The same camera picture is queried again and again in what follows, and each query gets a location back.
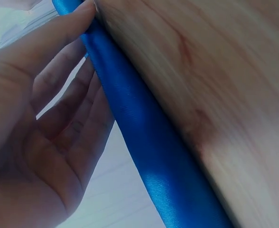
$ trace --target wooden board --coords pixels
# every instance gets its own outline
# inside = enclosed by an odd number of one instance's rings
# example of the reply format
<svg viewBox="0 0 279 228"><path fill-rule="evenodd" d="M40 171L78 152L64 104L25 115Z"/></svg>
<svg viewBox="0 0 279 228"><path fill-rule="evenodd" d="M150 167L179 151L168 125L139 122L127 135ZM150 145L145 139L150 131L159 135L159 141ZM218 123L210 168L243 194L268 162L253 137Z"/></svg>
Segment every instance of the wooden board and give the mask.
<svg viewBox="0 0 279 228"><path fill-rule="evenodd" d="M279 228L279 0L98 0L243 228Z"/></svg>

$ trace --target wooden surface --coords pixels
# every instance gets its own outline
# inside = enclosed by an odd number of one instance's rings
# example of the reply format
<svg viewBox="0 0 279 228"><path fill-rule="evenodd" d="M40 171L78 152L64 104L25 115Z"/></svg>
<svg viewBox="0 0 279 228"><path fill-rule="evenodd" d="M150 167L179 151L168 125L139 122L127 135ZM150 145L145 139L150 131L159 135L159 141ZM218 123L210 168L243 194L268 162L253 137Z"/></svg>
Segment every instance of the wooden surface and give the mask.
<svg viewBox="0 0 279 228"><path fill-rule="evenodd" d="M279 228L279 0L98 0L242 228Z"/></svg>

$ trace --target skin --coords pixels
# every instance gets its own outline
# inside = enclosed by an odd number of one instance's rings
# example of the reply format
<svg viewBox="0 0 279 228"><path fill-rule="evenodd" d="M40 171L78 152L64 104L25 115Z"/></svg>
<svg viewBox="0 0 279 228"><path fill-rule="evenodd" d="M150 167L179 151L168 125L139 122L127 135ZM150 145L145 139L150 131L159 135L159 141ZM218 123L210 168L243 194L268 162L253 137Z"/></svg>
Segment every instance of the skin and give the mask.
<svg viewBox="0 0 279 228"><path fill-rule="evenodd" d="M94 15L87 0L0 50L0 228L55 227L82 200L114 121L91 62L36 115L84 56Z"/></svg>

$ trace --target blue satin ribbon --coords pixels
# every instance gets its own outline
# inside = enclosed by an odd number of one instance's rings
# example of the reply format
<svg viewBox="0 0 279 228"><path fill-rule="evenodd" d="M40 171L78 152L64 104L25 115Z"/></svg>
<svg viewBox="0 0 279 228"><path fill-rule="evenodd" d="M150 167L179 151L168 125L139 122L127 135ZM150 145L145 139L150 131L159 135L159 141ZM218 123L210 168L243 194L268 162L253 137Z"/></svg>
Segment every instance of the blue satin ribbon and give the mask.
<svg viewBox="0 0 279 228"><path fill-rule="evenodd" d="M53 0L61 15L74 11L81 2ZM97 20L93 20L82 40L132 159L166 227L232 228L173 125Z"/></svg>

